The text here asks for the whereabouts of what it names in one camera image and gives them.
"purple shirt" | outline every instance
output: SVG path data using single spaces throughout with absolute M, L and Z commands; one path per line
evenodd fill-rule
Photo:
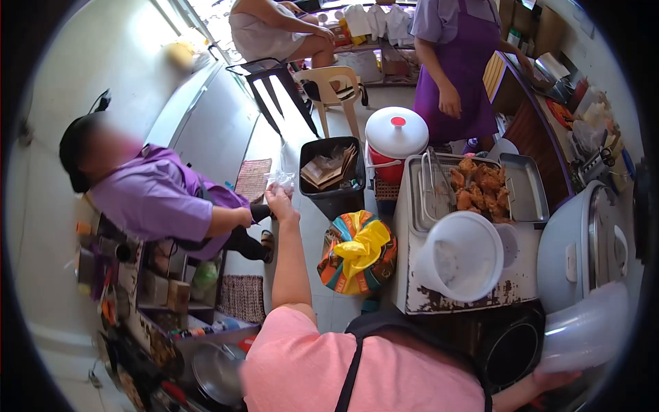
M 501 19 L 494 0 L 465 0 L 465 5 L 468 15 L 495 22 L 501 30 Z M 457 35 L 459 10 L 457 0 L 418 0 L 412 35 L 439 44 L 450 42 Z
M 249 207 L 246 198 L 181 164 L 173 150 L 154 145 L 147 145 L 139 156 L 94 185 L 91 196 L 112 223 L 140 240 L 176 237 L 201 241 L 210 226 L 213 204 L 194 196 L 199 179 L 215 205 Z M 229 234 L 214 237 L 202 250 L 186 253 L 209 260 Z

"black trash bin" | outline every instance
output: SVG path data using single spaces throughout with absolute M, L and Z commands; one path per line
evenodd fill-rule
M 330 157 L 331 151 L 336 147 L 348 148 L 351 144 L 357 149 L 357 161 L 353 162 L 351 170 L 346 173 L 346 179 L 356 179 L 357 188 L 340 188 L 340 183 L 332 185 L 324 191 L 319 191 L 314 185 L 300 180 L 300 192 L 311 199 L 321 212 L 331 221 L 337 216 L 358 212 L 364 208 L 364 187 L 366 186 L 366 169 L 364 168 L 364 154 L 359 139 L 352 136 L 331 137 L 306 143 L 300 150 L 300 170 L 317 155 Z

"black metal stool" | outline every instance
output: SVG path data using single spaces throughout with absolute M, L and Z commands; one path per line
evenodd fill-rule
M 269 61 L 270 63 L 267 65 L 262 64 L 263 62 L 266 61 Z M 267 69 L 266 67 L 268 65 L 271 65 L 272 63 L 274 63 L 274 65 Z M 250 89 L 252 89 L 254 98 L 256 99 L 256 105 L 258 106 L 258 109 L 261 111 L 261 113 L 263 113 L 263 116 L 266 117 L 266 120 L 268 121 L 270 126 L 272 126 L 272 128 L 275 129 L 275 132 L 277 132 L 279 136 L 281 136 L 281 131 L 279 131 L 279 127 L 277 126 L 277 123 L 275 123 L 275 119 L 272 118 L 272 115 L 270 114 L 270 111 L 268 110 L 266 103 L 263 101 L 263 98 L 261 98 L 261 95 L 258 93 L 256 87 L 254 86 L 254 82 L 256 80 L 261 79 L 263 81 L 263 85 L 266 87 L 266 90 L 268 91 L 268 95 L 270 95 L 270 98 L 272 99 L 272 102 L 275 104 L 277 111 L 279 112 L 280 115 L 283 116 L 281 106 L 279 105 L 279 100 L 277 100 L 277 96 L 275 95 L 275 90 L 273 89 L 272 82 L 270 81 L 270 76 L 278 77 L 279 81 L 281 82 L 281 85 L 284 86 L 284 90 L 286 90 L 286 92 L 289 94 L 289 96 L 293 100 L 293 103 L 295 103 L 295 106 L 300 111 L 300 114 L 302 115 L 302 117 L 304 117 L 304 120 L 306 121 L 306 124 L 309 126 L 309 129 L 311 129 L 311 131 L 316 135 L 316 137 L 319 137 L 318 130 L 316 130 L 316 125 L 314 124 L 314 121 L 311 119 L 311 114 L 309 113 L 308 106 L 305 104 L 304 100 L 302 100 L 302 98 L 300 97 L 300 93 L 297 90 L 297 84 L 295 83 L 295 80 L 293 80 L 291 73 L 289 73 L 287 65 L 288 63 L 284 61 L 280 62 L 277 59 L 274 59 L 273 57 L 266 57 L 265 59 L 248 61 L 247 63 L 242 63 L 240 65 L 233 65 L 227 67 L 226 69 L 239 76 L 245 76 L 245 78 L 247 79 L 247 83 L 250 86 Z M 236 71 L 235 68 L 237 67 L 240 67 L 242 70 L 246 71 L 247 74 Z

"red and white cooler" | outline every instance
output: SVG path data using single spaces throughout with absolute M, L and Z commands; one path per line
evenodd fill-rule
M 385 182 L 400 185 L 405 159 L 428 146 L 428 126 L 410 109 L 385 107 L 366 122 L 366 167 Z

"metal tongs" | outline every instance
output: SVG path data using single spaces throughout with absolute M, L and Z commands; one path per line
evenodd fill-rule
M 428 176 L 426 177 L 426 169 L 424 168 L 425 164 L 428 164 Z M 446 176 L 444 176 L 444 173 L 442 172 L 442 167 L 440 165 L 440 161 L 437 158 L 437 155 L 435 151 L 433 150 L 432 147 L 428 147 L 426 149 L 426 152 L 423 153 L 421 156 L 421 208 L 423 213 L 430 218 L 431 220 L 438 220 L 438 211 L 437 207 L 440 206 L 440 199 L 438 199 L 438 193 L 442 190 L 442 188 L 439 188 L 437 186 L 437 182 L 435 182 L 435 174 L 436 172 L 439 172 L 438 174 L 440 175 L 442 179 L 442 183 L 444 184 L 444 190 L 447 192 L 449 199 L 451 201 L 451 204 L 453 206 L 456 205 L 456 199 L 455 199 L 455 193 L 451 189 L 451 185 L 448 183 L 446 180 Z M 428 210 L 428 200 L 430 199 L 430 205 L 432 207 L 432 214 L 430 214 Z

